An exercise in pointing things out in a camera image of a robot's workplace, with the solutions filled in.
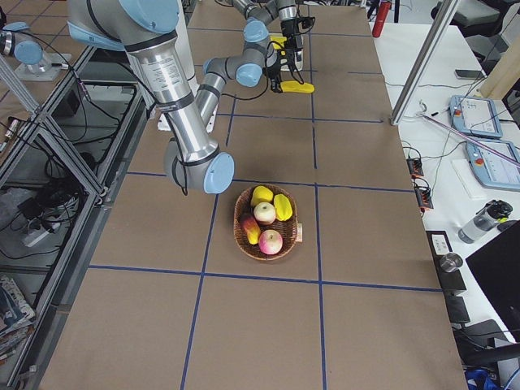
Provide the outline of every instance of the yellow object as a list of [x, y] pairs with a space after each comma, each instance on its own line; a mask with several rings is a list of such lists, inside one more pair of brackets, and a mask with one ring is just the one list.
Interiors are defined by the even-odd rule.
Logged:
[[262, 202], [271, 203], [274, 195], [275, 194], [269, 188], [259, 185], [253, 190], [253, 195], [251, 196], [251, 207], [256, 207], [258, 203]]
[[314, 86], [309, 83], [300, 84], [295, 80], [282, 81], [280, 83], [283, 92], [313, 93]]
[[289, 201], [289, 198], [282, 193], [275, 195], [274, 205], [276, 210], [276, 219], [279, 221], [287, 221], [293, 216], [291, 202]]
[[275, 47], [275, 49], [279, 50], [279, 49], [282, 49], [282, 48], [285, 47], [285, 42], [287, 41], [287, 38], [283, 37], [283, 36], [279, 37], [279, 36], [276, 36], [276, 35], [271, 35], [271, 40], [273, 42], [275, 42], [275, 44], [273, 45]]

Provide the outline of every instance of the white desk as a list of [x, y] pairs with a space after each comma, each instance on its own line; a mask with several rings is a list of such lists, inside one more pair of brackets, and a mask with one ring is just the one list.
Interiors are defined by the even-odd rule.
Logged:
[[[430, 27], [423, 24], [384, 25], [381, 37], [375, 39], [375, 45], [387, 83], [394, 85], [405, 83]], [[470, 83], [470, 80], [457, 79], [454, 74], [456, 68], [480, 69], [480, 66], [458, 29], [450, 26], [440, 47], [432, 56], [419, 84], [461, 87], [457, 89], [430, 86], [418, 88], [405, 115], [413, 117], [419, 112], [419, 101], [421, 100], [427, 105], [427, 113], [430, 114], [445, 109], [453, 95], [465, 95], [470, 87], [463, 85]], [[395, 105], [402, 87], [387, 85], [387, 89], [392, 105]], [[497, 112], [501, 112], [504, 110], [504, 105], [497, 101], [496, 108]], [[508, 112], [499, 115], [499, 118], [511, 119]], [[444, 124], [449, 124], [447, 111], [436, 116], [436, 119]], [[504, 131], [502, 139], [520, 145], [518, 127], [514, 123], [502, 123], [501, 125]], [[424, 119], [410, 120], [404, 118], [399, 124], [399, 133], [401, 139], [408, 141], [414, 148], [418, 149], [422, 156], [432, 157], [443, 154], [443, 146], [448, 136], [446, 130], [433, 123], [428, 123]], [[450, 136], [444, 153], [452, 150], [460, 141], [463, 141], [460, 137]], [[468, 245], [458, 238], [458, 229], [491, 199], [501, 199], [508, 202], [513, 206], [511, 219], [520, 219], [520, 193], [483, 188], [486, 199], [470, 199], [453, 169], [452, 161], [457, 159], [467, 160], [464, 145], [460, 145], [455, 152], [442, 159], [433, 192], [434, 210], [427, 211], [422, 221], [426, 230], [446, 231], [453, 251], [466, 258], [489, 242], [498, 234], [498, 231], [493, 229], [474, 244]], [[439, 159], [423, 159], [422, 161], [425, 179], [430, 185], [435, 182], [438, 163]], [[462, 296], [470, 315], [470, 324], [494, 319], [502, 329], [505, 329], [503, 322], [489, 304], [466, 264], [461, 268], [461, 274], [467, 287], [467, 291]], [[507, 336], [511, 341], [514, 341], [511, 336]]]

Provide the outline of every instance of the fire extinguisher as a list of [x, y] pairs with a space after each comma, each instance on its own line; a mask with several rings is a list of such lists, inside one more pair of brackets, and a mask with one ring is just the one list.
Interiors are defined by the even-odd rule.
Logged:
[[390, 11], [391, 6], [392, 2], [381, 2], [381, 4], [379, 5], [379, 10], [377, 11], [377, 17], [375, 18], [374, 27], [372, 28], [372, 36], [374, 38], [379, 38], [381, 36], [384, 21], [387, 19], [388, 11]]

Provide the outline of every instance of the light blue joint cap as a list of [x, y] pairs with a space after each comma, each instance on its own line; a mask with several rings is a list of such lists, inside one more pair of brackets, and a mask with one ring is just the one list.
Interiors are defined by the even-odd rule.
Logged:
[[14, 22], [5, 25], [3, 29], [9, 31], [24, 31], [29, 29], [29, 25], [25, 22]]
[[208, 59], [204, 65], [202, 65], [202, 70], [204, 71], [204, 74], [208, 72], [208, 67], [210, 66], [210, 62], [213, 61], [215, 58]]
[[68, 31], [71, 35], [72, 39], [85, 43], [89, 46], [99, 47], [101, 49], [114, 50], [114, 51], [124, 51], [124, 45], [121, 42], [112, 41], [103, 35], [96, 34], [95, 32], [91, 32], [85, 30], [81, 27], [68, 23]]
[[16, 45], [15, 57], [26, 65], [36, 65], [43, 57], [43, 49], [34, 41], [23, 41]]
[[260, 42], [269, 37], [266, 25], [255, 18], [247, 19], [244, 27], [244, 39], [246, 42]]
[[177, 0], [119, 0], [119, 4], [134, 22], [152, 33], [171, 33], [179, 22]]
[[262, 68], [256, 63], [245, 63], [236, 69], [236, 81], [245, 87], [255, 87], [262, 77]]
[[235, 162], [233, 157], [221, 152], [213, 159], [204, 177], [204, 191], [206, 193], [223, 193], [233, 180]]

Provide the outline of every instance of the label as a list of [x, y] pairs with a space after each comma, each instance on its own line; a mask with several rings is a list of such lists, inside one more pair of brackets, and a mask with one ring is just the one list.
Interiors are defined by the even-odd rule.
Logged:
[[149, 86], [154, 92], [169, 90], [182, 82], [179, 67], [173, 58], [165, 58], [156, 63], [141, 64]]
[[431, 243], [433, 244], [435, 253], [438, 254], [439, 256], [449, 253], [449, 248], [448, 248], [448, 243], [446, 242], [446, 237], [444, 237], [442, 234], [432, 234]]
[[303, 242], [303, 225], [301, 223], [297, 223], [297, 233], [296, 233], [296, 242]]

